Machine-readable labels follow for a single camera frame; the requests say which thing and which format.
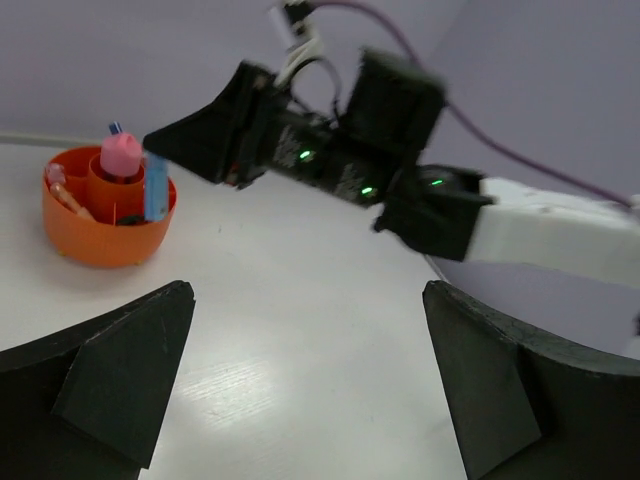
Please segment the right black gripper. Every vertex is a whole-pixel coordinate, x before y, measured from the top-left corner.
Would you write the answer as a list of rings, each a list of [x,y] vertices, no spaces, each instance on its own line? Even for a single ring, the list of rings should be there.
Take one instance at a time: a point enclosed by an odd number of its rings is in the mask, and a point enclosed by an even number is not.
[[[142,146],[214,184],[234,162],[238,189],[273,171],[364,208],[380,203],[397,170],[392,155],[289,103],[270,71],[242,61],[211,103],[145,135]]]

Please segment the blue highlighter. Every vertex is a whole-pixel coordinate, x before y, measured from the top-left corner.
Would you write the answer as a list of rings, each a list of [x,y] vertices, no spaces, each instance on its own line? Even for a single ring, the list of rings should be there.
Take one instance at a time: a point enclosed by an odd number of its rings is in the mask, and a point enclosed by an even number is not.
[[[167,161],[151,153],[146,154],[144,174],[144,217],[158,222],[169,211],[169,177]]]

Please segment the pink glue stick tube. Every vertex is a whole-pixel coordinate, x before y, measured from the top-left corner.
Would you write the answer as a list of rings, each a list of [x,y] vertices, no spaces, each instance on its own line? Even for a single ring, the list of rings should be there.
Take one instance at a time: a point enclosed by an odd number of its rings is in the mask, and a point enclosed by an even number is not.
[[[143,149],[130,133],[122,132],[106,137],[101,145],[100,167],[112,176],[135,176],[141,165]]]

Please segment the clear blue-capped glue bottle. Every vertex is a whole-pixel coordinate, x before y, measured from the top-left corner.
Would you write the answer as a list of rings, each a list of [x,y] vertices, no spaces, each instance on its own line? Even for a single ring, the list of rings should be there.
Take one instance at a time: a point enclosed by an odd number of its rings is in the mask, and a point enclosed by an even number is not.
[[[119,122],[112,122],[109,124],[109,131],[112,135],[118,135],[123,132],[123,129]]]

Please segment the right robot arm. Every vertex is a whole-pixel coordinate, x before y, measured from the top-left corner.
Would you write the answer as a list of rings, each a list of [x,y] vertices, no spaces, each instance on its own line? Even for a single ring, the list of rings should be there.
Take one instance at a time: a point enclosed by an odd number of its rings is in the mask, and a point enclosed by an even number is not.
[[[532,265],[639,283],[639,219],[592,199],[460,167],[419,163],[445,106],[441,82],[365,49],[343,113],[294,111],[292,85],[242,62],[201,110],[147,134],[144,149],[238,189],[267,171],[348,203],[380,205],[376,231],[456,262]]]

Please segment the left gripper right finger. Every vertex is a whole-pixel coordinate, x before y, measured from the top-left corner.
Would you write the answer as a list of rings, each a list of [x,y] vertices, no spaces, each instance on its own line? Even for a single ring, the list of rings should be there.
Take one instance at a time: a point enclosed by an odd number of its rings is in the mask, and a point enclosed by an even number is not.
[[[427,325],[469,479],[636,479],[639,363],[496,311],[444,281]]]

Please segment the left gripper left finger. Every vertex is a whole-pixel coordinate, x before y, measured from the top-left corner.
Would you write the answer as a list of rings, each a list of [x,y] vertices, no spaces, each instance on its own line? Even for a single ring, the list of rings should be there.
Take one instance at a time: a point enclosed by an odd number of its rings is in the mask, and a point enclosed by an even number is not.
[[[136,479],[149,468],[195,309],[173,281],[1,353],[4,479]]]

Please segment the black handled scissors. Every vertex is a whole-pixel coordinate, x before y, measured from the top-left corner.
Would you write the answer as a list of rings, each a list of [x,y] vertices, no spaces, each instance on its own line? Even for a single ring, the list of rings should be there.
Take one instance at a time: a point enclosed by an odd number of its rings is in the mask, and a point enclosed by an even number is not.
[[[124,216],[116,221],[117,226],[136,226],[145,223],[146,221],[143,215]]]

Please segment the pink highlighter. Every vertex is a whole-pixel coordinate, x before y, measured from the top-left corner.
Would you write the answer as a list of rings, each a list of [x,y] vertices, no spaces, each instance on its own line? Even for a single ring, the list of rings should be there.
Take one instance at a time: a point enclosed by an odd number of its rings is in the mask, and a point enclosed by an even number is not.
[[[49,185],[66,183],[64,166],[59,163],[49,163],[45,167],[45,177]]]

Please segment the orange highlighter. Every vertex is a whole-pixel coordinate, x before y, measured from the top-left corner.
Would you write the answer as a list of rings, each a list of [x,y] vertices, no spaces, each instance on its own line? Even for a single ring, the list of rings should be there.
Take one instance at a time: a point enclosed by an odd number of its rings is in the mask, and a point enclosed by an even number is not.
[[[61,204],[77,216],[89,221],[94,221],[94,217],[89,210],[82,206],[62,184],[58,182],[53,183],[50,186],[50,192]]]

